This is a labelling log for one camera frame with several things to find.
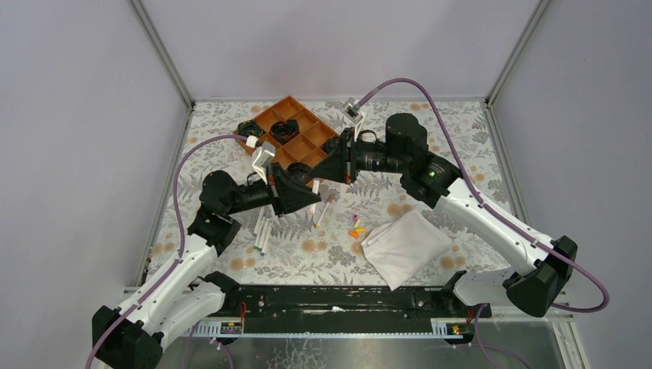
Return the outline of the white marker pen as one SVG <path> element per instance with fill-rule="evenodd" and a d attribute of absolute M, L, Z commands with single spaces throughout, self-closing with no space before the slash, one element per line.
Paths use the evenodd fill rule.
<path fill-rule="evenodd" d="M 324 208 L 322 209 L 322 212 L 320 213 L 317 222 L 314 224 L 315 228 L 320 228 L 321 222 L 323 221 L 325 215 L 327 214 L 328 208 L 332 202 L 328 202 L 328 199 L 326 200 L 324 204 Z"/>
<path fill-rule="evenodd" d="M 256 224 L 255 224 L 255 227 L 254 227 L 254 234 L 255 235 L 259 235 L 260 232 L 261 232 L 261 226 L 262 226 L 262 222 L 263 222 L 263 219 L 264 219 L 264 211 L 265 211 L 264 208 L 260 208 L 260 211 L 258 212 L 257 221 L 256 221 Z"/>

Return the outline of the purple pen cap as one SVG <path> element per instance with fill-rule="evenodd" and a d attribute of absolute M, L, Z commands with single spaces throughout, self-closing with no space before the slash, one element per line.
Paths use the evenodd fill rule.
<path fill-rule="evenodd" d="M 312 184 L 312 192 L 313 193 L 315 193 L 315 194 L 319 193 L 320 182 L 321 181 L 318 178 L 315 178 L 313 180 L 313 184 Z"/>

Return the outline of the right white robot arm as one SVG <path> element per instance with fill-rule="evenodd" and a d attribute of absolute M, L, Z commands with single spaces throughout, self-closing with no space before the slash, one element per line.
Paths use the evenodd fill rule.
<path fill-rule="evenodd" d="M 455 218 L 510 265 L 498 271 L 456 273 L 449 285 L 460 301 L 470 306 L 510 302 L 533 317 L 543 317 L 554 306 L 573 272 L 575 241 L 567 236 L 553 239 L 482 199 L 468 187 L 460 168 L 430 151 L 427 130 L 412 114 L 390 116 L 383 141 L 362 137 L 354 128 L 344 129 L 311 175 L 350 185 L 360 171 L 400 174 L 409 196 Z"/>

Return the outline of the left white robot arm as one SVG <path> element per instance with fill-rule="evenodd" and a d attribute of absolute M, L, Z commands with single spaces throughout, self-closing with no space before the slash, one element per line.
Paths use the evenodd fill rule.
<path fill-rule="evenodd" d="M 182 297 L 185 288 L 235 239 L 241 224 L 233 214 L 267 205 L 281 216 L 321 201 L 319 193 L 269 164 L 257 181 L 238 184 L 213 171 L 201 184 L 200 208 L 181 244 L 154 274 L 119 306 L 100 307 L 92 317 L 92 349 L 85 366 L 100 360 L 111 368 L 154 368 L 167 346 L 202 317 L 221 309 L 228 294 L 211 282 Z"/>

